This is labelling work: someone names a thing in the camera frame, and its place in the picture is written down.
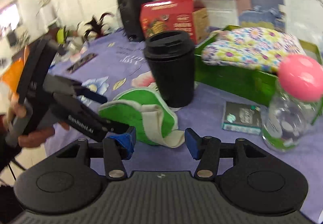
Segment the person's left hand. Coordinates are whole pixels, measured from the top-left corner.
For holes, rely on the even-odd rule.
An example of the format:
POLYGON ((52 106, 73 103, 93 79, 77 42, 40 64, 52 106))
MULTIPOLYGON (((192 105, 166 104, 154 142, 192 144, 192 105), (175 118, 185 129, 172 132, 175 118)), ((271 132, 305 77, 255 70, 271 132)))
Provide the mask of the person's left hand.
MULTIPOLYGON (((26 109, 24 106, 18 103, 18 96, 15 93, 9 92, 8 98, 10 105, 7 113, 2 116, 3 130, 9 131, 9 125, 15 117, 24 118, 26 116, 26 109)), ((29 133, 28 135, 21 135, 18 137, 18 144, 20 147, 37 148, 41 144, 45 143, 48 138, 55 135, 55 129, 53 126, 39 129, 29 133)))

